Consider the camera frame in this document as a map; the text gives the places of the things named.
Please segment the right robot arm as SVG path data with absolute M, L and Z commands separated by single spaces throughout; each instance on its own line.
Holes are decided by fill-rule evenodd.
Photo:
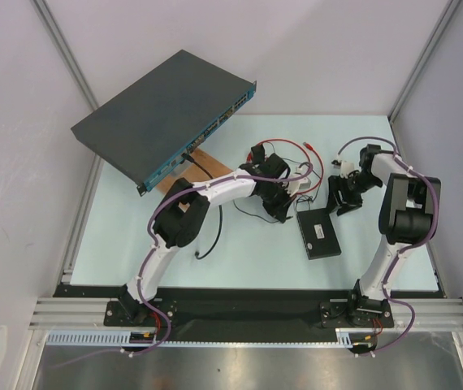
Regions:
M 339 173 L 328 178 L 329 213 L 341 216 L 358 210 L 363 193 L 385 188 L 378 218 L 379 247 L 345 306 L 346 319 L 362 327 L 390 312 L 390 290 L 398 271 L 409 254 L 434 236 L 441 182 L 418 173 L 395 150 L 379 145 L 362 148 L 358 167 L 339 155 L 331 164 Z

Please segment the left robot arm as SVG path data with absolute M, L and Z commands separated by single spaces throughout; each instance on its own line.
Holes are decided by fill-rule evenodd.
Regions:
M 152 239 L 139 271 L 121 290 L 122 316 L 133 325 L 150 316 L 149 302 L 171 260 L 198 236 L 208 211 L 225 203 L 259 197 L 265 212 L 284 223 L 306 176 L 307 166 L 291 169 L 277 154 L 244 163 L 233 172 L 204 182 L 175 181 L 147 224 Z

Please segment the small black network switch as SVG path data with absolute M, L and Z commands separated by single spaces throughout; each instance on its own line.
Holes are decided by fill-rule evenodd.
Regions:
M 340 243 L 326 208 L 297 211 L 296 220 L 309 260 L 341 255 Z

